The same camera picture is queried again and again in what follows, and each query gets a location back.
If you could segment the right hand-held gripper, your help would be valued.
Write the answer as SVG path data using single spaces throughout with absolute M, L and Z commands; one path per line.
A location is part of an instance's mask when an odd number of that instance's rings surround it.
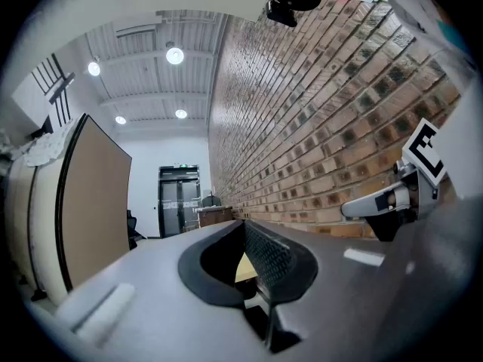
M 440 182 L 447 173 L 432 145 L 438 128 L 422 118 L 402 147 L 401 160 L 395 163 L 396 176 L 403 180 L 416 174 L 417 218 L 422 219 L 437 206 Z M 398 229 L 411 221 L 407 186 L 396 182 L 380 191 L 346 202 L 341 206 L 346 218 L 363 218 L 379 241 L 392 241 Z

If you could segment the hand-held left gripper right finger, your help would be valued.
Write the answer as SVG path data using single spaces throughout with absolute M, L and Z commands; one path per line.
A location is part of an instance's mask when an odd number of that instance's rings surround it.
M 478 199 L 401 227 L 389 243 L 348 241 L 248 222 L 249 237 L 304 246 L 318 269 L 272 310 L 250 354 L 478 352 Z

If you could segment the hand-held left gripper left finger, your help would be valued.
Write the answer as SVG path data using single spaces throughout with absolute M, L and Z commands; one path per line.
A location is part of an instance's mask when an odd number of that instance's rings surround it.
M 57 322 L 81 353 L 261 353 L 243 295 L 240 220 L 138 247 L 76 287 Z

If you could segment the person's right forearm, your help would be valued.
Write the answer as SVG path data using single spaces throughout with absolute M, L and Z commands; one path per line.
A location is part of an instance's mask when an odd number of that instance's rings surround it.
M 439 205 L 453 204 L 457 200 L 457 195 L 450 177 L 445 174 L 439 183 Z

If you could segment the black office chair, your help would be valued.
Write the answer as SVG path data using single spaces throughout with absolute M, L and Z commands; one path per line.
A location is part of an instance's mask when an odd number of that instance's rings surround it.
M 133 250 L 137 247 L 137 242 L 145 240 L 146 238 L 142 236 L 136 230 L 137 218 L 133 217 L 130 210 L 127 210 L 127 225 L 128 225 L 128 243 L 129 249 Z

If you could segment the dark double door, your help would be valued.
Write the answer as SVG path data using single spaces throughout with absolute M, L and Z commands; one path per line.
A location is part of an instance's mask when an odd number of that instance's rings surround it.
M 199 227 L 201 189 L 199 166 L 158 169 L 158 226 L 161 238 L 180 235 Z

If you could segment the large brown partition board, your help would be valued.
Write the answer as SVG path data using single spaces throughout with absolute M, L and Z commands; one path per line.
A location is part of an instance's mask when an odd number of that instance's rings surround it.
M 129 251 L 131 156 L 95 120 L 76 122 L 60 169 L 55 238 L 60 273 L 72 291 Z

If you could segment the beige partition panel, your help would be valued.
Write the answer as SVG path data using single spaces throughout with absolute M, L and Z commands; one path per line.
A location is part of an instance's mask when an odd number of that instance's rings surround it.
M 56 202 L 63 156 L 30 166 L 12 162 L 6 179 L 5 228 L 14 270 L 34 291 L 58 306 L 68 295 L 56 239 Z

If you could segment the white crumpled cloth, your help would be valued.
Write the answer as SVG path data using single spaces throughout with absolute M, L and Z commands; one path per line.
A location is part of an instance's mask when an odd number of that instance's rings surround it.
M 78 121 L 71 120 L 53 133 L 43 134 L 22 146 L 15 146 L 6 131 L 0 129 L 0 174 L 5 175 L 11 164 L 22 156 L 28 167 L 56 160 L 65 151 L 77 124 Z

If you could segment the black metal railing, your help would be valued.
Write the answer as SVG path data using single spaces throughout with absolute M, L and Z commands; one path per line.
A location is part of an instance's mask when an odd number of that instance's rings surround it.
M 55 127 L 62 127 L 72 119 L 67 91 L 75 73 L 65 73 L 56 54 L 51 54 L 33 69 L 31 76 L 50 106 L 42 129 L 53 132 Z

